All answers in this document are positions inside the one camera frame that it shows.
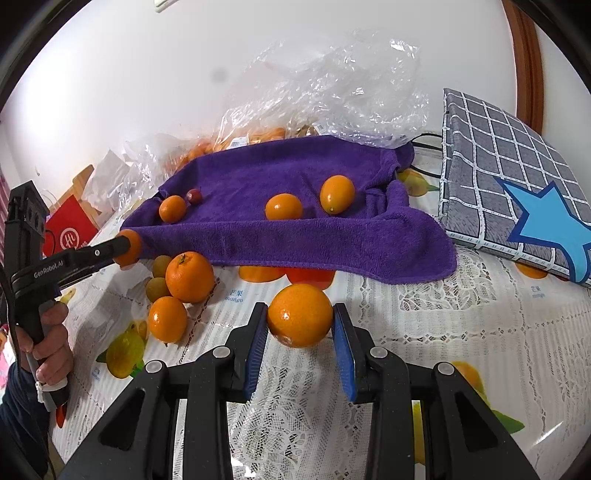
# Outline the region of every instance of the white wall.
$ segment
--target white wall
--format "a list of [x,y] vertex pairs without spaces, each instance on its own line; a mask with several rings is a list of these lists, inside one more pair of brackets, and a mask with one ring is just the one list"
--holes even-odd
[[0,168],[2,174],[8,183],[10,188],[14,188],[21,183],[23,179],[17,170],[17,167],[12,158],[12,151],[8,145],[8,139],[6,138],[6,128],[4,124],[0,122]]
[[498,0],[180,0],[160,14],[152,0],[93,0],[34,60],[0,118],[22,178],[59,196],[125,140],[211,129],[229,86],[274,41],[354,28],[421,47],[429,128],[441,128],[445,86],[515,111]]
[[539,28],[538,38],[544,64],[544,139],[564,157],[591,200],[591,94],[566,57]]

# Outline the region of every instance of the tablecloth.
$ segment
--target tablecloth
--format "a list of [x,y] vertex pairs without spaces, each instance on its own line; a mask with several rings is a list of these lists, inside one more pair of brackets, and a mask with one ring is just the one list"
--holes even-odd
[[[438,172],[441,156],[419,155],[415,165]],[[437,200],[432,192],[413,197],[411,205],[436,215]],[[121,222],[113,218],[93,243],[112,237]],[[332,303],[345,303],[377,345],[407,362],[432,367],[462,360],[477,368],[491,406],[525,424],[513,437],[540,477],[558,479],[591,433],[589,290],[552,275],[526,277],[513,262],[474,250],[458,248],[457,260],[450,277],[415,285],[337,272],[326,293]],[[246,283],[237,270],[216,267],[215,293],[189,309],[182,343],[166,348],[150,338],[144,360],[177,365],[196,359],[244,325],[255,302],[269,303],[288,285],[285,277]],[[95,359],[132,319],[147,314],[149,275],[149,262],[128,271],[113,265],[76,286],[66,320],[76,359],[72,393],[64,427],[52,431],[66,461],[131,380],[115,379]],[[183,418],[182,403],[175,479],[182,476]],[[362,479],[370,420],[371,407],[349,403],[341,390],[332,340],[289,349],[269,336],[252,400],[228,404],[234,478]],[[416,476],[424,478],[420,464]]]

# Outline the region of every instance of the hand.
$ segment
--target hand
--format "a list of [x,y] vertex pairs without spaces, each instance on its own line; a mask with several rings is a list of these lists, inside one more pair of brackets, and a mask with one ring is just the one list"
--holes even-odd
[[21,365],[30,371],[29,364],[23,353],[33,353],[37,360],[46,360],[37,369],[37,379],[48,385],[55,385],[63,380],[74,367],[74,355],[68,344],[68,330],[63,322],[68,315],[68,307],[57,302],[53,307],[41,315],[43,325],[51,325],[41,343],[33,345],[31,337],[17,326],[18,346],[21,350]]

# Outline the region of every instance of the purple towel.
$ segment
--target purple towel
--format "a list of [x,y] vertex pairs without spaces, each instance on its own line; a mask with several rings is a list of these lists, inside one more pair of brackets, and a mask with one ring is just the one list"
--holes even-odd
[[[273,141],[226,150],[188,163],[124,223],[144,241],[144,255],[197,251],[214,265],[268,265],[344,270],[385,283],[439,280],[456,269],[451,240],[428,214],[408,206],[396,170],[414,150],[372,148],[330,136]],[[341,216],[320,206],[332,175],[349,177],[353,205]],[[199,188],[203,203],[179,223],[165,225],[162,199]],[[296,195],[301,220],[265,218],[267,201]]]

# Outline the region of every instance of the clear plastic wrap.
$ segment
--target clear plastic wrap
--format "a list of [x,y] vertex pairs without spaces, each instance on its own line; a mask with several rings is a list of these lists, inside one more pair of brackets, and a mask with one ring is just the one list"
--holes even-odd
[[124,150],[130,167],[119,188],[118,212],[128,215],[189,160],[211,153],[213,145],[208,138],[156,134],[126,142]]
[[284,138],[327,134],[384,148],[416,136],[428,110],[426,94],[415,86],[418,49],[367,31],[338,45],[308,40],[263,52],[228,96],[214,151],[279,128]]
[[230,90],[213,135],[126,142],[130,169],[118,212],[128,215],[188,161],[211,152],[309,135],[384,148],[405,144],[427,123],[427,96],[415,85],[417,51],[368,31],[268,48]]

